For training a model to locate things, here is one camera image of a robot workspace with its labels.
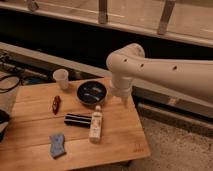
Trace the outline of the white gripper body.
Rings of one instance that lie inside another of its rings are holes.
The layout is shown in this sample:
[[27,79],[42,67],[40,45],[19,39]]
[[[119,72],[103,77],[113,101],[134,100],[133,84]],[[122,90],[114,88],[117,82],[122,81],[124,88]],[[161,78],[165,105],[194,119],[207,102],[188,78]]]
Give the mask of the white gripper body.
[[132,79],[113,77],[110,81],[109,91],[113,96],[128,98],[132,92]]

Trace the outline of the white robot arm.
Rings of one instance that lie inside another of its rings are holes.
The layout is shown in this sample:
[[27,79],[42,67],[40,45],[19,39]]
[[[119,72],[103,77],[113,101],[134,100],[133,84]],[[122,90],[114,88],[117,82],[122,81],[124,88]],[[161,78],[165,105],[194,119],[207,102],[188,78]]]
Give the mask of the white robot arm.
[[106,65],[114,96],[127,97],[133,80],[141,79],[213,103],[212,61],[148,59],[143,47],[132,43],[111,52]]

